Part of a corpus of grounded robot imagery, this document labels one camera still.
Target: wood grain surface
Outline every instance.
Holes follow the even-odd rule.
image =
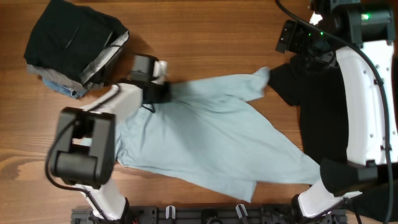
[[[275,45],[287,18],[271,0],[76,0],[117,17],[131,31],[131,50],[168,61],[170,79],[183,82],[274,68],[292,56]],[[59,112],[92,102],[106,90],[73,100],[47,89],[26,72],[23,54],[29,34],[48,0],[0,0],[0,223],[69,223],[70,210],[86,207],[76,192],[45,179],[44,158]],[[306,0],[285,0],[309,19]],[[115,77],[133,61],[123,53]],[[302,148],[298,110],[270,88],[251,103],[297,147]],[[220,206],[238,200],[185,181],[115,165],[113,178],[131,205]],[[300,184],[259,183],[253,204],[287,203],[308,189]]]

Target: blue folded clothing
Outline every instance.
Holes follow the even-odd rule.
[[[78,99],[78,98],[84,96],[88,92],[88,90],[83,90],[83,91],[72,90],[69,87],[60,85],[60,84],[50,81],[50,80],[46,80],[45,78],[43,78],[43,83],[48,88],[50,88],[58,93],[64,94],[65,96],[69,96],[70,98],[73,98],[73,99]]]

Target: t-shirt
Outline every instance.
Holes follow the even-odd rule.
[[[314,184],[319,165],[246,103],[268,79],[261,68],[172,84],[171,102],[117,125],[116,159],[248,202],[257,181]]]
[[[300,131],[304,153],[320,164],[324,158],[346,162],[348,115],[343,76],[339,68],[309,72],[305,59],[294,56],[290,63],[271,70],[269,85],[291,106],[300,106]],[[398,209],[394,188],[393,211]],[[383,222],[388,202],[387,188],[363,193],[353,199],[361,215]],[[391,221],[398,221],[393,212]]]

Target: black shirt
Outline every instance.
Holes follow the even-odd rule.
[[[341,70],[330,68],[313,73],[305,59],[294,56],[290,63],[271,70],[269,85],[291,106],[300,106],[300,132],[304,153],[320,164],[323,158],[346,162],[348,115]],[[394,186],[391,221],[398,221],[398,185]],[[359,214],[383,222],[387,188],[364,192],[353,199]]]

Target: black cable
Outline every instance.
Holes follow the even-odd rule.
[[[113,98],[115,98],[120,92],[121,92],[121,87],[119,84],[115,84],[118,86],[118,89],[116,90],[116,92],[111,95],[109,98],[105,99],[104,101],[98,103],[96,106],[92,107],[91,109],[89,109],[87,112],[89,111],[94,111],[97,110],[98,108],[102,107],[105,103],[111,101]],[[49,163],[50,163],[50,157],[55,149],[55,146],[57,145],[57,143],[59,142],[59,140],[61,139],[61,137],[65,134],[65,132],[67,131],[68,128],[70,128],[70,126],[73,126],[76,124],[76,122],[78,122],[77,120],[72,120],[71,122],[69,122],[58,134],[57,137],[54,139],[54,142],[52,143],[49,152],[47,153],[47,157],[45,158],[45,176],[46,178],[50,181],[50,183],[60,189],[63,190],[72,190],[72,191],[79,191],[79,192],[83,192],[86,197],[91,201],[91,203],[94,205],[95,209],[97,209],[97,211],[99,212],[99,214],[101,214],[101,216],[107,221],[110,222],[110,220],[107,218],[107,216],[105,215],[104,211],[102,211],[102,209],[100,208],[100,206],[98,205],[98,203],[96,202],[96,200],[93,198],[93,196],[91,195],[90,191],[85,190],[85,189],[79,189],[76,187],[67,187],[61,184],[58,184],[50,175],[49,172]]]
[[[349,199],[349,204],[351,206],[351,209],[354,211],[356,221],[358,222],[358,224],[362,224],[361,216],[359,216],[359,213],[351,199]]]
[[[151,108],[148,108],[148,107],[146,107],[146,106],[144,106],[144,105],[142,105],[142,107],[145,108],[145,109],[147,109],[147,110],[148,110],[149,112],[151,112],[151,113],[155,113],[156,110],[155,110],[154,104],[153,104],[153,103],[149,103],[149,104],[150,104]]]
[[[383,111],[384,111],[384,128],[385,128],[385,135],[386,135],[386,148],[385,153],[386,153],[386,161],[387,161],[387,169],[388,169],[388,189],[389,189],[389,203],[388,203],[388,209],[387,209],[387,214],[386,214],[386,219],[384,221],[384,223],[388,223],[390,221],[391,218],[391,213],[392,213],[392,206],[393,206],[393,196],[394,196],[394,189],[393,189],[393,182],[392,182],[392,166],[391,166],[391,155],[390,155],[390,150],[391,150],[391,146],[390,146],[390,121],[389,121],[389,111],[388,111],[388,104],[387,104],[387,96],[386,96],[386,90],[384,89],[384,85],[383,85],[383,80],[380,77],[379,72],[377,71],[377,68],[373,65],[372,61],[369,59],[368,56],[366,56],[366,54],[364,52],[362,52],[362,50],[354,45],[351,44],[339,37],[336,37],[332,34],[329,34],[327,32],[325,32],[324,30],[321,30],[317,27],[315,27],[314,25],[308,23],[307,21],[299,18],[298,16],[296,16],[295,14],[291,13],[289,10],[287,10],[281,3],[279,0],[275,0],[275,3],[278,5],[278,7],[280,8],[280,10],[282,10],[284,13],[286,13],[288,16],[290,16],[291,18],[295,19],[297,22],[301,23],[302,25],[308,27],[311,30],[314,30],[318,33],[323,33],[323,36],[327,36],[330,39],[333,39],[351,49],[353,49],[357,54],[359,54],[359,56],[361,56],[365,62],[369,65],[369,67],[371,68],[374,77],[377,81],[377,85],[379,86],[379,90],[380,90],[380,95],[381,95],[381,101],[382,101],[382,105],[383,105]]]

